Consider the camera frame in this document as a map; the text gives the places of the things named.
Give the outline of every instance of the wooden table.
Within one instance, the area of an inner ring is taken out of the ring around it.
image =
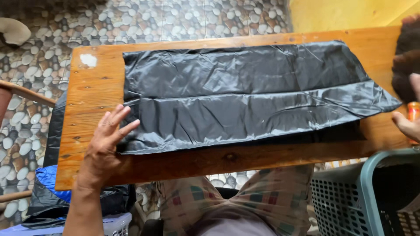
[[[97,123],[117,103],[123,102],[124,60],[122,52],[244,47],[271,44],[300,44],[342,40],[359,58],[368,75],[396,96],[391,87],[391,66],[399,27],[355,29],[307,34],[203,39],[196,41],[80,47],[73,51],[67,107],[58,159],[56,190],[69,190],[83,160],[84,151]],[[81,54],[97,58],[97,65],[83,64]],[[107,184],[127,184],[171,178],[229,173],[286,165],[319,163],[367,157],[378,150],[408,147],[407,139],[391,121],[391,114],[379,114],[361,122],[367,141],[214,147],[204,150],[132,155]]]

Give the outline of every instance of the can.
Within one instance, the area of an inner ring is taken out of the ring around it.
[[[408,120],[414,122],[420,117],[420,102],[410,102],[407,104],[408,107]],[[418,143],[412,139],[408,139],[411,145],[418,145]]]

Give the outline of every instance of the white stain on table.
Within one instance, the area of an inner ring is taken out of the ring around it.
[[[92,56],[92,54],[81,54],[80,60],[83,64],[88,65],[88,67],[95,67],[96,62],[98,59],[95,56]]]

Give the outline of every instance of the plastic laundry basket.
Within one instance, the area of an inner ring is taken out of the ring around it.
[[[129,223],[132,219],[131,213],[110,215],[104,217],[105,236],[127,236]],[[34,236],[34,235],[53,235],[58,236],[63,232],[64,227],[53,227],[43,229],[28,229],[22,225],[13,226],[0,231],[0,236]]]
[[[397,212],[420,194],[419,176],[420,152],[414,149],[379,152],[365,163],[315,172],[312,201],[320,233],[420,235],[420,212]]]

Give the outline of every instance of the black plastic bag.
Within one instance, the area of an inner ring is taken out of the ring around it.
[[[53,109],[48,130],[44,167],[58,163],[66,102],[67,92],[60,97]],[[135,201],[136,191],[132,184],[103,188],[100,194],[102,215],[129,212]],[[26,213],[29,217],[24,220],[22,225],[32,229],[63,226],[65,219],[62,218],[67,216],[69,206],[66,201],[58,198],[35,178],[31,202]]]
[[[305,139],[401,105],[340,41],[123,57],[131,113],[121,126],[135,119],[141,124],[117,146],[122,154],[273,138],[283,143],[276,137]]]

